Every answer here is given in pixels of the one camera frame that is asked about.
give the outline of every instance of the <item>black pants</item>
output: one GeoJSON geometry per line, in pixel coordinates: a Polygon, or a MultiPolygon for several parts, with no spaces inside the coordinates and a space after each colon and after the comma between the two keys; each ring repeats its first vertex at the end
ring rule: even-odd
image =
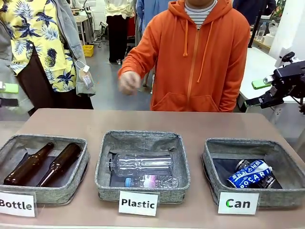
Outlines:
{"type": "Polygon", "coordinates": [[[53,91],[35,48],[30,62],[17,75],[17,80],[34,106],[30,115],[39,108],[93,109],[90,98],[86,94],[78,96],[75,89],[53,91]]]}
{"type": "Polygon", "coordinates": [[[123,60],[127,49],[128,18],[121,15],[108,16],[109,30],[109,61],[123,60]]]}

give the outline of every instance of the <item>brown glass bottle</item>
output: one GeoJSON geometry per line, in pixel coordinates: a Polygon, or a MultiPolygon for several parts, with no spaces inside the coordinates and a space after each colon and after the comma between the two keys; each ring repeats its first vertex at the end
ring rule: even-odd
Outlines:
{"type": "Polygon", "coordinates": [[[37,187],[47,187],[56,178],[63,175],[77,160],[81,149],[77,144],[70,143],[50,164],[48,172],[43,176],[37,187]]]}
{"type": "Polygon", "coordinates": [[[30,155],[20,166],[16,167],[5,179],[5,185],[25,185],[40,169],[43,161],[49,152],[54,148],[54,144],[49,142],[37,153],[30,155]]]}

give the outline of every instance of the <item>denim jacket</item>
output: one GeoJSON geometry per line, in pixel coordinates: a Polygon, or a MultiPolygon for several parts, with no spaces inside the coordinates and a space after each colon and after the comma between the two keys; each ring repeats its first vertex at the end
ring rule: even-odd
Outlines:
{"type": "MultiPolygon", "coordinates": [[[[57,10],[57,21],[59,30],[62,35],[65,37],[68,42],[69,48],[72,52],[74,62],[82,61],[86,63],[85,56],[82,50],[82,45],[78,39],[78,29],[72,11],[66,0],[52,0],[56,6],[57,10]]],[[[8,31],[0,21],[0,81],[3,83],[16,83],[16,76],[14,75],[13,70],[10,68],[10,63],[12,60],[12,49],[10,43],[10,36],[8,31]]],[[[86,88],[86,85],[79,77],[79,68],[76,66],[76,94],[88,94],[92,96],[95,94],[95,86],[89,90],[86,88]]],[[[19,94],[1,94],[2,98],[17,98],[19,101],[19,107],[9,107],[9,109],[23,114],[28,112],[33,108],[33,105],[29,98],[26,96],[25,92],[19,86],[19,94]]]]}

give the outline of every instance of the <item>pocari sweat can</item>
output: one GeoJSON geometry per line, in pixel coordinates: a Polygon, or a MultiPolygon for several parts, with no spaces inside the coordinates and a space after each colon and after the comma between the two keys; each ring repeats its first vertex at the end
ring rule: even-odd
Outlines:
{"type": "Polygon", "coordinates": [[[228,178],[228,181],[236,188],[245,188],[250,184],[256,184],[264,177],[271,174],[272,168],[263,160],[256,160],[249,166],[237,171],[228,178]]]}

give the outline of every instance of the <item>striped shirt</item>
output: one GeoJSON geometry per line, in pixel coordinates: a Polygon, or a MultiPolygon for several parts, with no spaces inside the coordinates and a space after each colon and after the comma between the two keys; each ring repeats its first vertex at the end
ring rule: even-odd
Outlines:
{"type": "Polygon", "coordinates": [[[204,9],[192,9],[185,5],[185,12],[189,15],[189,17],[195,22],[197,28],[200,28],[203,24],[204,20],[207,18],[209,13],[217,4],[217,0],[214,0],[211,6],[204,8],[204,9]]]}

